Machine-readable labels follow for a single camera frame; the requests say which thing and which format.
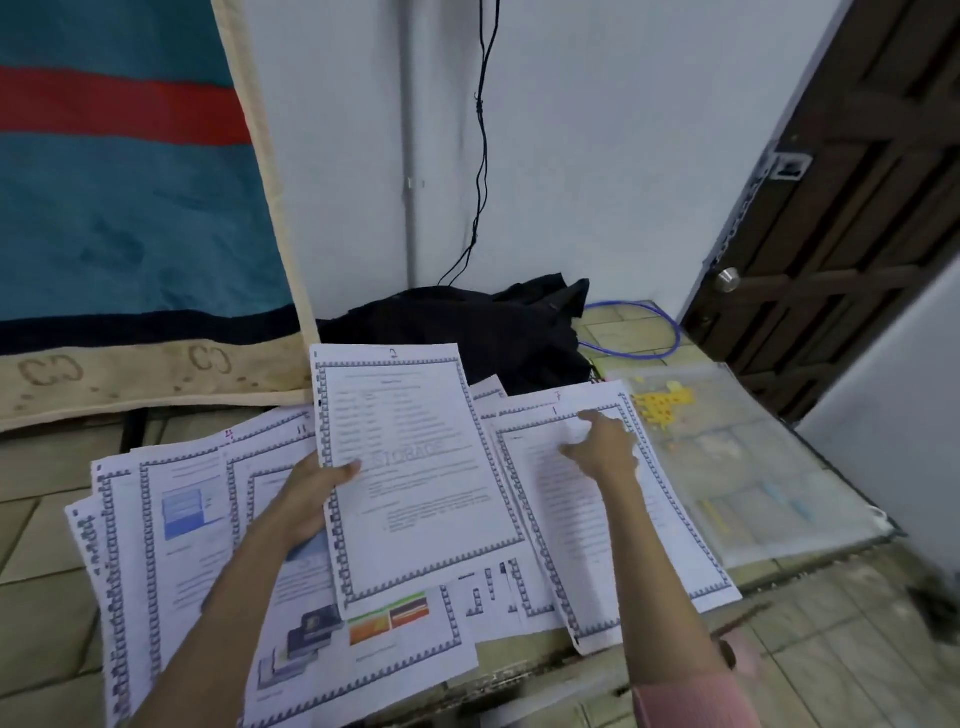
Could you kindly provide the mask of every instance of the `wooden door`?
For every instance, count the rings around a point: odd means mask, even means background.
[[[960,0],[855,0],[684,326],[799,420],[960,245]],[[741,282],[720,293],[716,274]]]

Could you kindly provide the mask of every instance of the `stack of papers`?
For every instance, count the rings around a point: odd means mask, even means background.
[[[558,453],[582,409],[624,421],[660,538],[701,611],[739,598],[673,495],[618,383],[508,398],[455,345],[311,348],[312,407],[92,463],[66,510],[104,616],[108,724],[131,716],[250,523],[311,452],[363,469],[291,551],[243,726],[342,726],[477,666],[475,643],[566,628],[622,642],[596,484]]]

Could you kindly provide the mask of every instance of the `beige fabric border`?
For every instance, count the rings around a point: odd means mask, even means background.
[[[212,0],[212,3],[213,14],[217,18],[217,27],[220,29],[220,38],[227,52],[230,75],[233,77],[233,85],[240,98],[240,106],[243,107],[247,128],[253,140],[253,150],[256,152],[263,189],[267,195],[267,206],[270,208],[270,217],[274,223],[276,246],[280,250],[280,259],[283,261],[290,292],[297,307],[303,343],[309,349],[311,344],[320,343],[320,333],[317,331],[317,322],[310,299],[306,294],[306,286],[303,284],[297,254],[294,253],[291,245],[290,229],[287,227],[283,212],[283,183],[280,181],[279,170],[276,167],[274,142],[270,138],[267,110],[263,103],[263,94],[260,92],[256,64],[253,62],[250,32],[244,17],[242,2],[241,0]]]
[[[309,401],[298,333],[242,347],[196,340],[0,356],[0,432],[138,407]]]

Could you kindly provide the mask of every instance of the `person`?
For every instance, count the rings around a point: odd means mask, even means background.
[[[607,508],[623,647],[644,728],[759,728],[759,720],[697,614],[650,521],[636,481],[634,435],[593,411],[584,442],[561,447],[596,481]],[[276,576],[287,553],[324,527],[324,503],[354,462],[298,463],[210,591],[200,619],[130,728],[235,728]]]

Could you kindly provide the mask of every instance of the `blue cable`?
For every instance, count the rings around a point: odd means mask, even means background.
[[[666,319],[667,323],[673,327],[673,346],[664,353],[625,353],[625,352],[612,352],[609,349],[604,349],[603,347],[594,346],[593,344],[588,344],[586,341],[581,341],[580,346],[587,347],[588,349],[593,349],[595,352],[601,352],[609,356],[619,356],[623,359],[633,359],[634,361],[650,361],[652,359],[665,359],[667,356],[675,352],[680,348],[680,341],[684,333],[680,331],[680,325],[671,319],[663,310],[656,304],[650,305],[649,303],[641,303],[640,301],[598,301],[597,303],[588,303],[584,306],[584,310],[588,308],[599,308],[604,305],[635,305],[640,308],[646,308],[648,311],[653,311],[662,319]]]

